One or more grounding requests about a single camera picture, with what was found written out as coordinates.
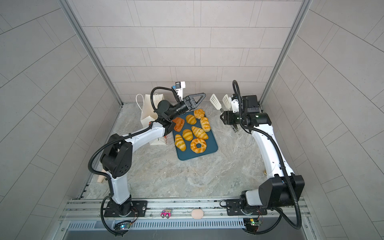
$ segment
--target croissant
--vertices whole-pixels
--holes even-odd
[[[199,127],[192,126],[192,132],[197,138],[202,138],[204,140],[208,139],[206,132]]]
[[[189,129],[185,129],[183,131],[183,138],[187,141],[191,141],[193,139],[192,131]]]
[[[195,117],[197,119],[201,119],[202,117],[204,117],[205,115],[205,112],[203,111],[203,109],[196,109],[195,111],[193,111],[193,114],[195,115]]]
[[[209,132],[211,130],[211,125],[209,124],[208,118],[202,117],[200,119],[200,124],[204,132]]]
[[[180,149],[183,152],[187,149],[187,146],[185,145],[183,138],[179,134],[175,135],[175,145],[178,149]]]
[[[193,125],[197,122],[195,116],[193,116],[193,115],[187,115],[185,117],[185,119],[187,120],[187,123],[189,123],[191,125]]]

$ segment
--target black mounting plate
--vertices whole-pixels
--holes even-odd
[[[246,216],[246,215],[259,215],[259,212],[255,210],[251,214],[245,214],[241,211],[240,199],[225,200],[227,206],[228,216]],[[266,209],[258,208],[262,215],[267,215]]]
[[[110,209],[109,207],[110,203],[111,202],[108,202],[107,204],[107,208],[105,209],[105,212],[104,212],[104,217],[122,217],[122,216],[119,216],[117,213],[115,213],[112,209]],[[131,204],[132,204],[132,208],[134,207],[139,211],[139,217],[145,216],[145,212],[147,210],[147,204],[148,204],[147,201],[132,201]],[[137,213],[136,210],[131,210],[128,213],[128,215],[125,217],[135,217],[135,212]]]

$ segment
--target pastry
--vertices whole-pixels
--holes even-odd
[[[185,129],[183,131],[183,138],[187,141],[191,141],[193,139],[192,131],[189,129]]]
[[[176,123],[175,127],[173,128],[176,132],[180,132],[185,123],[184,119],[179,117],[173,119],[172,122]]]
[[[200,124],[204,132],[209,132],[211,130],[211,125],[209,124],[208,118],[202,117],[200,119]]]
[[[193,111],[193,115],[195,115],[197,119],[201,119],[202,117],[204,117],[205,112],[203,111],[203,109],[199,108]]]
[[[187,146],[185,145],[185,142],[183,138],[180,136],[180,134],[175,135],[175,145],[178,149],[180,149],[183,152],[187,149]]]
[[[208,139],[206,132],[204,132],[204,130],[199,127],[192,126],[192,132],[197,138],[202,138],[205,140]]]
[[[193,115],[187,115],[185,117],[185,119],[187,120],[187,123],[189,123],[191,125],[193,125],[197,122],[195,116],[193,116]]]
[[[191,142],[191,150],[195,153],[202,153],[207,149],[207,143],[204,141],[204,139],[201,138],[195,138]]]

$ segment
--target pink toy car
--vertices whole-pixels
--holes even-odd
[[[163,210],[163,211],[161,212],[160,216],[161,216],[162,218],[164,218],[164,217],[169,218],[169,217],[170,217],[170,212],[171,212],[171,211],[172,211],[172,210],[170,210],[170,209],[165,209],[165,210]]]

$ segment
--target bag handle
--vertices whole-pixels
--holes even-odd
[[[137,96],[138,96],[138,95],[140,95],[140,96],[143,98],[143,104],[144,104],[144,97],[143,97],[143,95],[141,95],[140,93],[136,95],[136,104],[139,106],[141,112],[143,112],[143,109],[141,109],[139,103],[137,102]]]

